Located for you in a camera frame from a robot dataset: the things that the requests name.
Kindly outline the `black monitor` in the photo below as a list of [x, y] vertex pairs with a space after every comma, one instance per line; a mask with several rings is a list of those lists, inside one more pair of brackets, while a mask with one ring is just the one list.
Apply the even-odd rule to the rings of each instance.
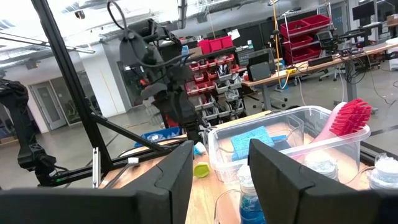
[[359, 27], [368, 26], [376, 22], [376, 13], [373, 0], [359, 0], [358, 6], [351, 10], [353, 20], [359, 22]]

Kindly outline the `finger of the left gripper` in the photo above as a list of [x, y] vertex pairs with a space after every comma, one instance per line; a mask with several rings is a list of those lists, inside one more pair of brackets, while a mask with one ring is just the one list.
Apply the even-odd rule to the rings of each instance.
[[156, 82], [154, 84], [151, 84], [151, 85], [145, 87], [141, 91], [141, 97], [142, 97], [142, 99], [148, 99], [149, 97], [154, 96], [158, 93], [167, 93], [167, 92], [168, 92], [168, 88], [167, 88], [166, 84]]

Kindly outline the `red pink dish brush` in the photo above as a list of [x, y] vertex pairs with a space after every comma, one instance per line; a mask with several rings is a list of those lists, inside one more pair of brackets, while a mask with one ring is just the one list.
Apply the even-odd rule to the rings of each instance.
[[372, 106], [361, 98], [341, 102], [334, 107], [320, 134], [308, 147], [321, 147], [340, 142], [362, 131], [371, 117]]

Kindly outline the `black aluminium table frame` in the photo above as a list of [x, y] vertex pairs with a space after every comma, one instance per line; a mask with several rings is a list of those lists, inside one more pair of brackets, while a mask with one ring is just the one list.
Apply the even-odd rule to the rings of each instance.
[[[53, 17], [52, 11], [47, 0], [30, 0], [39, 19], [41, 26], [49, 40], [49, 46], [52, 49], [54, 57], [60, 67], [63, 78], [66, 81], [68, 90], [72, 94], [72, 100], [77, 105], [78, 114], [82, 120], [85, 131], [88, 135], [91, 145], [98, 148], [102, 155], [101, 168], [102, 173], [107, 174], [126, 164], [127, 158], [112, 159], [108, 149], [103, 141], [98, 125], [101, 124], [108, 129], [116, 131], [123, 136], [137, 141], [147, 147], [147, 150], [137, 154], [143, 161], [164, 156], [172, 152], [177, 144], [163, 145], [150, 142], [135, 133], [132, 133], [117, 124], [108, 121], [105, 117], [96, 114], [89, 107], [88, 101], [81, 83], [78, 79], [73, 62], [69, 56], [69, 47], [59, 31], [58, 25]], [[34, 136], [30, 125], [29, 117], [26, 112], [27, 102], [29, 100], [27, 88], [17, 82], [0, 78], [0, 102], [3, 103], [11, 112], [14, 127], [19, 138], [21, 149], [18, 155], [19, 165], [28, 171], [33, 171], [41, 187], [57, 187], [59, 185], [69, 184], [76, 180], [87, 178], [92, 174], [90, 166], [75, 170], [63, 168], [58, 172], [56, 158], [48, 155], [45, 149], [41, 147]]]

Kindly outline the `black equipment case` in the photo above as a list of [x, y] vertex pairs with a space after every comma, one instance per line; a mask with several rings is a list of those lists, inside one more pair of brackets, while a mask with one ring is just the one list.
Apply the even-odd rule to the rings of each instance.
[[251, 82], [269, 78], [276, 70], [272, 50], [263, 49], [250, 53], [246, 68]]

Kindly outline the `silver metal bracket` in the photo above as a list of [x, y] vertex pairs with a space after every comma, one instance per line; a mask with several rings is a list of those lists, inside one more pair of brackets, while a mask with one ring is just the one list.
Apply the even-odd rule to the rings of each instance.
[[101, 165], [100, 165], [100, 152], [96, 147], [93, 149], [93, 160], [92, 160], [92, 184], [93, 188], [97, 189], [100, 184], [101, 178]]

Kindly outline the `wooden workbench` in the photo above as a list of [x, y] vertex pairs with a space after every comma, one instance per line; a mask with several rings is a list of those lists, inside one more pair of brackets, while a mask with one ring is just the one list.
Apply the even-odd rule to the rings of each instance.
[[353, 55], [351, 58], [349, 56], [346, 57], [337, 57], [337, 55], [332, 56], [332, 61], [327, 63], [322, 63], [316, 66], [309, 67], [307, 62], [300, 62], [295, 64], [296, 71], [291, 74], [287, 74], [287, 70], [283, 70], [281, 72], [277, 72], [276, 74], [271, 75], [268, 78], [258, 80], [258, 81], [243, 81], [242, 86], [261, 86], [262, 87], [262, 96], [263, 96], [263, 108], [264, 111], [272, 110], [271, 106], [271, 97], [268, 92], [268, 86], [273, 85], [275, 82], [281, 81], [282, 79], [286, 79], [288, 81], [289, 78], [293, 78], [301, 75], [311, 75], [320, 70], [324, 70], [326, 68], [339, 65], [342, 63], [349, 63], [354, 60], [356, 57], [363, 57], [367, 55], [378, 54], [389, 49], [398, 47], [398, 44], [377, 44], [370, 47], [365, 47], [364, 50], [358, 54]]

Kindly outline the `parts shelf rack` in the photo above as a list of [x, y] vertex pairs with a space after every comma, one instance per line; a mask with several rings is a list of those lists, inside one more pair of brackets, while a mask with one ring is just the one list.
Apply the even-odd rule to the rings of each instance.
[[[187, 67], [192, 77], [184, 87], [202, 122], [218, 124], [243, 113], [244, 101], [240, 95], [242, 78], [238, 73], [235, 46], [187, 59]], [[178, 126], [168, 116], [161, 115], [167, 127]]]

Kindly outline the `glass door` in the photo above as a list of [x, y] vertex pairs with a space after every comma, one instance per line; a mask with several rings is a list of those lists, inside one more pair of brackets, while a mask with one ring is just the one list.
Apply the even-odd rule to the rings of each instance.
[[50, 82], [43, 82], [32, 85], [34, 95], [39, 102], [41, 111], [50, 130], [61, 128], [67, 125], [62, 113], [61, 106]]

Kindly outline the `blue crate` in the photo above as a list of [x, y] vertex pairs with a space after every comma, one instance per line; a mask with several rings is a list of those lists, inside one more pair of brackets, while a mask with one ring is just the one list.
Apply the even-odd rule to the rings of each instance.
[[150, 142], [159, 142], [161, 140], [171, 139], [180, 135], [180, 128], [178, 126], [166, 129], [160, 129], [141, 135], [142, 138]]

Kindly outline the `black power strip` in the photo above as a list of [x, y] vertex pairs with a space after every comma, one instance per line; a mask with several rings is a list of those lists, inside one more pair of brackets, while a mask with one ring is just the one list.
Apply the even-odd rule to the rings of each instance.
[[332, 62], [333, 61], [333, 56], [332, 55], [327, 55], [319, 58], [312, 58], [308, 60], [308, 66], [309, 67], [314, 67], [317, 65], [321, 65], [327, 62]]

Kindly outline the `red storage bin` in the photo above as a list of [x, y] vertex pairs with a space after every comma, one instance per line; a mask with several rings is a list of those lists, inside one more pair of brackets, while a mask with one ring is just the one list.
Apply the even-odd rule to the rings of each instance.
[[228, 49], [230, 47], [233, 47], [233, 41], [232, 41], [232, 37], [230, 35], [225, 36], [225, 37], [221, 37], [220, 38], [221, 41], [221, 46], [223, 49]]
[[211, 53], [210, 41], [208, 39], [200, 40], [197, 46], [201, 48], [203, 55]]
[[221, 43], [221, 39], [209, 40], [209, 46], [210, 46], [211, 52], [216, 52], [216, 51], [219, 51], [219, 50], [223, 49], [223, 46], [222, 46], [222, 43]]

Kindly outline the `grey dish brush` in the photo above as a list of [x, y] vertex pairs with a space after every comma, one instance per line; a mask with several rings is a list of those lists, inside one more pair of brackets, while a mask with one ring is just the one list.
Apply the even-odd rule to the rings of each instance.
[[127, 159], [127, 164], [121, 169], [121, 171], [110, 181], [108, 182], [104, 188], [105, 189], [112, 189], [119, 178], [131, 167], [139, 166], [139, 158], [138, 157], [129, 157]]

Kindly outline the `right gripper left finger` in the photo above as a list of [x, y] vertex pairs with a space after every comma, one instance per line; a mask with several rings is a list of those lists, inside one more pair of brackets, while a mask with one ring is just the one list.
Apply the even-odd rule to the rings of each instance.
[[193, 141], [120, 189], [0, 191], [0, 224], [185, 224]]

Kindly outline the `green dish brush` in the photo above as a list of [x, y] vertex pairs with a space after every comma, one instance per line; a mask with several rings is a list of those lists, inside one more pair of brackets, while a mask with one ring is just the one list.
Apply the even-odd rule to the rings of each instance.
[[197, 178], [204, 178], [210, 173], [210, 167], [207, 162], [198, 162], [194, 165], [193, 175]]

